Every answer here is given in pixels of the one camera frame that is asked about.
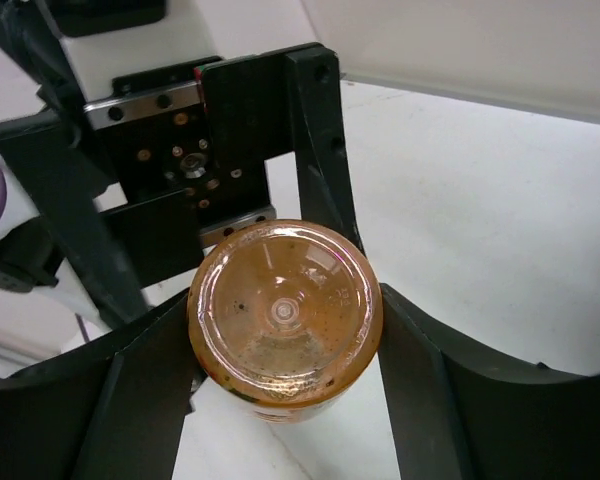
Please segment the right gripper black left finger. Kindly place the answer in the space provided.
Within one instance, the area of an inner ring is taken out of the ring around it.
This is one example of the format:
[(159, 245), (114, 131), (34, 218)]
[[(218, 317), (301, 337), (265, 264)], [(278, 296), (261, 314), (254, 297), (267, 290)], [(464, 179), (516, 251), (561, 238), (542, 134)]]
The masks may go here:
[(169, 479), (192, 385), (187, 294), (0, 378), (0, 479)]

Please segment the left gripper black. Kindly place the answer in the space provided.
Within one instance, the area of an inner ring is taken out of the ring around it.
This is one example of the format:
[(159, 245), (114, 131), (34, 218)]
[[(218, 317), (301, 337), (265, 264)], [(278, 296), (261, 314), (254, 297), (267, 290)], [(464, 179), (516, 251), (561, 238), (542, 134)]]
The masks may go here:
[[(217, 57), (118, 77), (84, 115), (126, 204), (99, 212), (110, 185), (53, 112), (0, 123), (0, 156), (32, 200), (104, 323), (148, 311), (145, 287), (190, 268), (190, 237), (213, 245), (275, 216), (264, 166), (215, 157), (197, 74)], [(336, 53), (311, 44), (285, 56), (301, 218), (359, 250)]]

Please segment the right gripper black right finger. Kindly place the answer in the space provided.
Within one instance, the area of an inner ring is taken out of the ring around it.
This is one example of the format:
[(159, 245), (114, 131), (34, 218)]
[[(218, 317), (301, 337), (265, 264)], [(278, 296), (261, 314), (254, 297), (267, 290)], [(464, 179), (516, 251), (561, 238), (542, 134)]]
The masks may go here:
[(600, 373), (529, 363), (384, 286), (382, 381), (404, 479), (600, 479)]

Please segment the orange juice bottle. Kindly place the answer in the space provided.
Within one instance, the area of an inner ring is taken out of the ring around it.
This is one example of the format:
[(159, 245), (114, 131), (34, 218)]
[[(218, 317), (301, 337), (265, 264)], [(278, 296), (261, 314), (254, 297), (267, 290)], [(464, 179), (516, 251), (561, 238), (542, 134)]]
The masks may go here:
[(231, 234), (204, 258), (187, 319), (209, 378), (254, 416), (288, 424), (319, 415), (366, 370), (383, 303), (351, 241), (311, 222), (271, 220)]

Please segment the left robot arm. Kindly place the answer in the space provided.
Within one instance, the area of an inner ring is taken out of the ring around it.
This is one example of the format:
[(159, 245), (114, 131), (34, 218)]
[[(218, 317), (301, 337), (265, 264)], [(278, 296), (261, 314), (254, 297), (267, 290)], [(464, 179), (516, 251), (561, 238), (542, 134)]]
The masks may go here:
[(0, 122), (0, 289), (126, 325), (146, 287), (274, 217), (286, 153), (302, 218), (359, 241), (324, 45), (225, 59), (194, 1), (0, 1), (0, 50), (43, 103)]

